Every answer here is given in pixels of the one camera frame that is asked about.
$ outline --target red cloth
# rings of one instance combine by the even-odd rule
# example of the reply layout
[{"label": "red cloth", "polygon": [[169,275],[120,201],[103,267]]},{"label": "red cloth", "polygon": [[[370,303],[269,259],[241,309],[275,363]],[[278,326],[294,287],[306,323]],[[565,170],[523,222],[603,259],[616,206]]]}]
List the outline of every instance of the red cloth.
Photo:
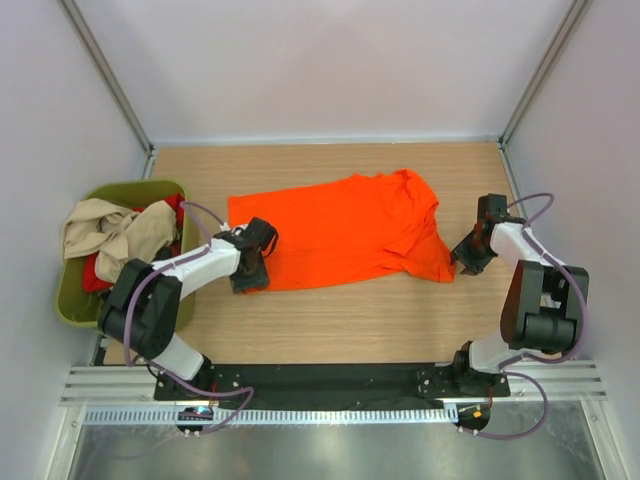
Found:
[{"label": "red cloth", "polygon": [[280,236],[265,259],[267,290],[358,282],[401,271],[451,282],[438,199],[410,170],[229,198],[231,225],[260,217]]},{"label": "red cloth", "polygon": [[[180,204],[184,201],[184,197],[179,193],[171,195],[170,197],[163,198],[165,202],[176,212],[176,227],[178,230],[182,230],[184,225],[184,209],[180,207]],[[135,212],[142,212],[146,207],[135,207],[131,210]],[[100,292],[113,286],[113,283],[100,280],[96,275],[96,260],[98,259],[98,252],[92,253],[87,257],[84,263],[84,270],[82,271],[82,289],[86,293]]]}]

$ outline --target wooden tabletop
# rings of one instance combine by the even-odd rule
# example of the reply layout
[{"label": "wooden tabletop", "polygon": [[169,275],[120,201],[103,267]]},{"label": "wooden tabletop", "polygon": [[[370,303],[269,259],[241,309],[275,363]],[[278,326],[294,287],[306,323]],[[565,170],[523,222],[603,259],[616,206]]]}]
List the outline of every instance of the wooden tabletop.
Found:
[{"label": "wooden tabletop", "polygon": [[[437,222],[454,247],[475,223],[478,197],[509,185],[494,143],[164,148],[154,177],[182,182],[194,201],[226,217],[230,195],[313,185],[409,168],[436,192]],[[207,219],[207,226],[216,230]],[[233,295],[228,279],[198,290],[180,336],[214,363],[450,361],[467,340],[498,328],[511,272],[438,284],[400,273],[292,292]],[[109,345],[105,363],[122,363]]]}]

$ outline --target beige cloth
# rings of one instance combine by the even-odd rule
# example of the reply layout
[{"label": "beige cloth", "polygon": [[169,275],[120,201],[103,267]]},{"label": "beige cloth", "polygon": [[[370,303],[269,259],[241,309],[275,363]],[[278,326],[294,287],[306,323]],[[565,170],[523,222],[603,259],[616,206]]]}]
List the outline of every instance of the beige cloth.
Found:
[{"label": "beige cloth", "polygon": [[76,204],[62,228],[63,257],[98,253],[96,276],[115,283],[132,258],[151,262],[176,237],[176,214],[167,202],[152,203],[142,213],[92,198]]}]

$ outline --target white wall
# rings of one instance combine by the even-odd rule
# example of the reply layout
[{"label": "white wall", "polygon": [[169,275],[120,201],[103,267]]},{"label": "white wall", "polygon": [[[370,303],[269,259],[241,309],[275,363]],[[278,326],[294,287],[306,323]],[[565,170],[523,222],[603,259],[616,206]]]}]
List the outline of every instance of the white wall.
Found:
[{"label": "white wall", "polygon": [[159,143],[502,133],[569,0],[82,0]]},{"label": "white wall", "polygon": [[593,2],[510,146],[521,193],[557,195],[536,234],[589,270],[587,354],[604,375],[633,460],[640,451],[638,19],[635,0]]},{"label": "white wall", "polygon": [[70,365],[94,336],[54,313],[59,229],[142,151],[53,0],[0,2],[0,476],[42,478]]}]

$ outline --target crumpled cloth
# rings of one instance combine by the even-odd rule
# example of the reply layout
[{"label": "crumpled cloth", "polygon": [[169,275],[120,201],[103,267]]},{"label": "crumpled cloth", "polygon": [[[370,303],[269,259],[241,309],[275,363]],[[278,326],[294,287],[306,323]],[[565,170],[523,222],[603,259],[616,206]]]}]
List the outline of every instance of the crumpled cloth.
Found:
[{"label": "crumpled cloth", "polygon": [[62,228],[63,258],[99,252],[97,277],[115,283],[129,260],[151,262],[175,236],[176,214],[165,201],[155,202],[138,213],[92,198],[78,202]]},{"label": "crumpled cloth", "polygon": [[408,272],[452,282],[455,266],[438,235],[438,199],[411,170],[229,197],[231,225],[260,217],[280,236],[265,258],[266,290],[359,282]]}]

